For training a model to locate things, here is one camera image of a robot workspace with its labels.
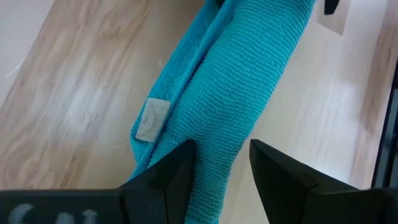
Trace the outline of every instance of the wooden floor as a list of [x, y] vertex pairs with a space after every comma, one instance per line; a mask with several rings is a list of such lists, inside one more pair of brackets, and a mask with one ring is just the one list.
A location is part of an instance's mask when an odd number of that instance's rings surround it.
[[[122, 184], [135, 167], [132, 123], [203, 0], [1, 1], [0, 189]], [[322, 4], [250, 138], [366, 188], [398, 58], [398, 1], [341, 0], [330, 17]], [[246, 141], [220, 222], [264, 220]]]

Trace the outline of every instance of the wood grain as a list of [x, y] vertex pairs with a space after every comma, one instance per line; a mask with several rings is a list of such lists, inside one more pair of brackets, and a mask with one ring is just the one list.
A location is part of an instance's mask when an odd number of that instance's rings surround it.
[[53, 0], [0, 1], [0, 108]]
[[122, 184], [131, 125], [202, 4], [56, 0], [0, 110], [0, 188]]
[[381, 132], [398, 59], [398, 1], [389, 1], [373, 55], [364, 105], [361, 111], [355, 158], [349, 182], [361, 188], [371, 185]]

